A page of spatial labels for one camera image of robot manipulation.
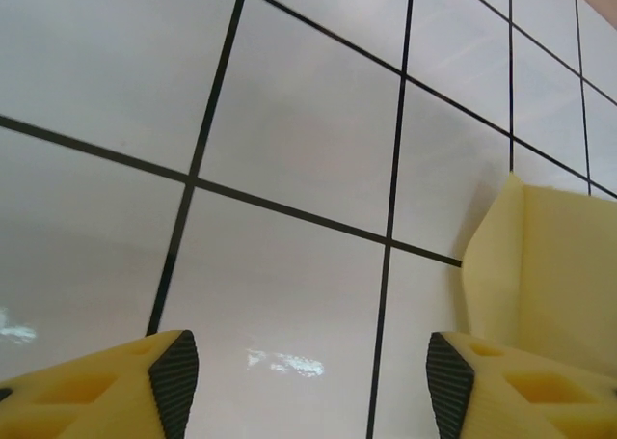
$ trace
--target tiled floor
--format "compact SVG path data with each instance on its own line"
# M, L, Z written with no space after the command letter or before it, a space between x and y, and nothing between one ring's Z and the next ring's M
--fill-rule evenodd
M0 378L191 328L189 438L437 437L509 169L617 198L617 33L409 1L0 0Z

